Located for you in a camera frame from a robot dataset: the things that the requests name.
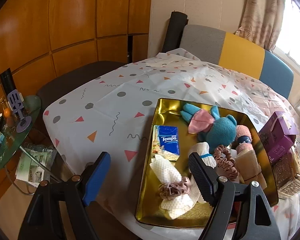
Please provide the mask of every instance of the glass side table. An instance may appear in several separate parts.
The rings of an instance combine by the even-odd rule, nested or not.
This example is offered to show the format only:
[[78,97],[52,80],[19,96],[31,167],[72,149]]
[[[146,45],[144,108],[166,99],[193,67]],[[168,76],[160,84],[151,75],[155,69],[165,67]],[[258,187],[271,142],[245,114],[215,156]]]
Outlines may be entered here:
[[24,154],[26,154],[32,161],[39,165],[45,172],[50,174],[52,178],[57,182],[62,182],[57,176],[55,176],[48,168],[43,166],[39,161],[37,161],[31,154],[29,154],[23,147],[22,143],[27,137],[28,133],[30,132],[35,120],[37,119],[40,109],[41,109],[41,100],[38,96],[27,96],[25,97],[25,101],[23,102],[25,109],[28,112],[28,115],[32,117],[32,122],[29,127],[23,131],[22,133],[16,132],[16,125],[15,124],[12,128],[6,126],[3,129],[2,133],[4,134],[5,138],[0,146],[0,170],[5,168],[5,171],[8,175],[8,179],[12,181],[9,177],[9,173],[6,169],[6,164],[11,159],[11,157],[15,154],[15,152],[20,149]]

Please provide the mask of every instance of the white patterned tablecloth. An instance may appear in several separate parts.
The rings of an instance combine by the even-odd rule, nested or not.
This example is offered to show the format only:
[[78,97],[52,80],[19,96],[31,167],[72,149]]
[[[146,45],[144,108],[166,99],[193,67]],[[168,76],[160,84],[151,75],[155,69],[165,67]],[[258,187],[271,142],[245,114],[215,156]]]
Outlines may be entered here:
[[[50,138],[75,173],[81,174],[102,151],[111,155],[111,168],[97,201],[125,227],[143,240],[197,239],[200,229],[144,226],[134,217],[146,144],[159,98],[240,111],[250,117],[258,131],[275,110],[290,113],[297,122],[298,116],[285,98],[259,80],[202,62],[184,49],[122,66],[47,107],[43,120]],[[298,205],[296,196],[274,207],[282,239],[288,239],[298,227]],[[231,239],[232,233],[233,229],[227,230],[225,239]]]

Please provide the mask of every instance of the scrunchie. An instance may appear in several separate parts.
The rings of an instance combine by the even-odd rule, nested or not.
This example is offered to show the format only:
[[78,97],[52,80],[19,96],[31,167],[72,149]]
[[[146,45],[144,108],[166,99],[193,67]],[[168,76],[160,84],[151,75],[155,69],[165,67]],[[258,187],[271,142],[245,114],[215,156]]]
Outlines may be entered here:
[[234,181],[238,177],[239,173],[235,168],[234,158],[232,158],[231,153],[227,147],[219,145],[215,149],[213,157],[216,160],[218,167],[223,169],[228,179]]
[[178,183],[165,183],[159,187],[159,195],[162,199],[173,200],[177,196],[189,194],[190,192],[190,179],[182,177]]

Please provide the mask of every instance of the curtain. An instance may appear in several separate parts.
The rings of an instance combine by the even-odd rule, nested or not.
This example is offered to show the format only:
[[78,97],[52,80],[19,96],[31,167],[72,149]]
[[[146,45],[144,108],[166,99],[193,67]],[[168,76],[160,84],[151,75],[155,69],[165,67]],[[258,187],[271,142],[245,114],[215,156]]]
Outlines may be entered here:
[[281,30],[283,11],[284,0],[247,0],[235,34],[272,52]]

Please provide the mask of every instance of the purple stand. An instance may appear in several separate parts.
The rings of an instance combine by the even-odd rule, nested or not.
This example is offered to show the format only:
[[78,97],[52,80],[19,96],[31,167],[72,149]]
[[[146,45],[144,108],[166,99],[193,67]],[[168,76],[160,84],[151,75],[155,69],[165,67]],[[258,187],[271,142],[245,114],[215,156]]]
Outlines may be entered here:
[[32,121],[32,117],[23,115],[23,112],[21,110],[24,108],[24,106],[20,99],[18,90],[15,89],[11,91],[7,95],[7,98],[12,107],[13,113],[17,114],[20,117],[20,122],[17,125],[16,131],[17,133],[21,133],[29,127]]

